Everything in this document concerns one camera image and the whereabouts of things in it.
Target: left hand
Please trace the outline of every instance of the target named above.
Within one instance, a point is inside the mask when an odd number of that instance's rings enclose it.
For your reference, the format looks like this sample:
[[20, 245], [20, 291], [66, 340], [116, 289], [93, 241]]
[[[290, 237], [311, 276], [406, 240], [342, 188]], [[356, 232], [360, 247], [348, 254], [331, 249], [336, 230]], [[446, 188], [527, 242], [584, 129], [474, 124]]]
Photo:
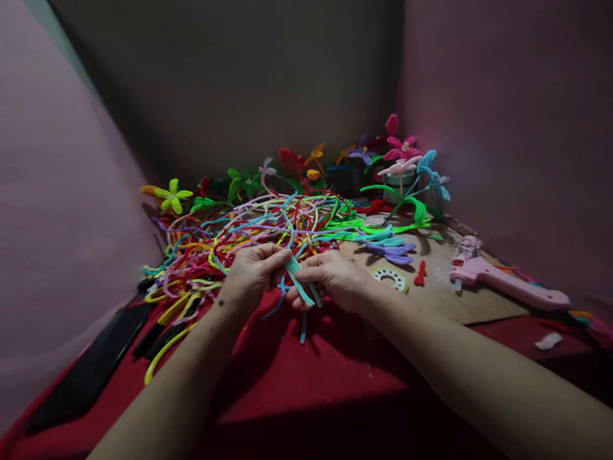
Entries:
[[241, 310], [253, 313], [264, 291], [272, 291], [281, 282], [285, 263], [292, 258], [289, 249], [266, 243], [239, 250], [217, 296], [217, 304], [231, 303]]

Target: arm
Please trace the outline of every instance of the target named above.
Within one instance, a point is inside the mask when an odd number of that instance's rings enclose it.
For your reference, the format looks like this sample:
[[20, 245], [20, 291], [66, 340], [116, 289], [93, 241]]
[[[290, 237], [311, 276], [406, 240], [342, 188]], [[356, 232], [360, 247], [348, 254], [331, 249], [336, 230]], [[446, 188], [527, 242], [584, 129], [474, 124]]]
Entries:
[[[613, 411], [544, 367], [369, 277], [340, 253], [306, 261], [341, 308], [385, 335], [436, 394], [511, 458], [610, 458]], [[290, 291], [295, 308], [301, 299]]]
[[200, 439], [238, 334], [290, 257], [273, 244], [240, 250], [214, 306], [88, 458], [186, 457]]

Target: hot glue gun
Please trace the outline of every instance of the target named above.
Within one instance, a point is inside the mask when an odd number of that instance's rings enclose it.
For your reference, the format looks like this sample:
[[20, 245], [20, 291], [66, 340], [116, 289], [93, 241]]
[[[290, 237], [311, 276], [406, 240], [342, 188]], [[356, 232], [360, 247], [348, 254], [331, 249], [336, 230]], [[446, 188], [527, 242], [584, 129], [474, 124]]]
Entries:
[[498, 270], [483, 258], [481, 241], [474, 236], [465, 236], [455, 249], [449, 276], [457, 295], [462, 292], [462, 284], [472, 286], [481, 281], [540, 310], [570, 308], [570, 300], [564, 293], [542, 289]]

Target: red tablecloth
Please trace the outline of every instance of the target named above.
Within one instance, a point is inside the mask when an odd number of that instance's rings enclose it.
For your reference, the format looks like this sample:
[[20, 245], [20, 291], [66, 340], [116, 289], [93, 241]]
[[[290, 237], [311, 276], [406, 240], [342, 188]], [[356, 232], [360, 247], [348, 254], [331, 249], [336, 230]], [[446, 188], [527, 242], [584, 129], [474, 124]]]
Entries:
[[[263, 449], [268, 456], [331, 456], [339, 447], [345, 455], [359, 456], [387, 451], [457, 456], [458, 450], [463, 450], [489, 458], [496, 454], [444, 407], [403, 357], [369, 332], [359, 317], [325, 305], [309, 313], [307, 339], [301, 346], [299, 312], [284, 305], [274, 316], [261, 320], [278, 297], [278, 292], [264, 297], [239, 337], [215, 394], [211, 427], [200, 454], [234, 458]], [[154, 311], [140, 336], [161, 313]], [[575, 338], [563, 334], [564, 341], [556, 348], [539, 351], [534, 342], [551, 330], [532, 317], [474, 329], [555, 371], [574, 366], [575, 371], [564, 376], [598, 393], [591, 349]], [[569, 358], [580, 359], [570, 366]], [[148, 364], [145, 359], [134, 360], [128, 352], [87, 415], [26, 436], [26, 421], [54, 388], [55, 384], [51, 385], [0, 441], [0, 458], [86, 457], [142, 390]], [[444, 443], [437, 441], [442, 436]]]

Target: hand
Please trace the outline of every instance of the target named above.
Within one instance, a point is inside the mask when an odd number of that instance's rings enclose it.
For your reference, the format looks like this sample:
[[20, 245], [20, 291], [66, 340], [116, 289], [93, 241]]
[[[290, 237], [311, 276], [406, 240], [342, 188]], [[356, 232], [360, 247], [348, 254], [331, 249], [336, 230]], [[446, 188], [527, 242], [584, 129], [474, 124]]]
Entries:
[[217, 304], [223, 307], [231, 302], [253, 313], [262, 302], [264, 291], [270, 292], [281, 282], [285, 263], [291, 258], [289, 249], [272, 243], [239, 250], [217, 296]]
[[[303, 269], [296, 272], [296, 279], [321, 283], [325, 294], [346, 312], [357, 312], [367, 302], [368, 290], [377, 287], [375, 279], [337, 250], [310, 257], [302, 266]], [[287, 298], [295, 309], [308, 308], [295, 286], [287, 292]]]

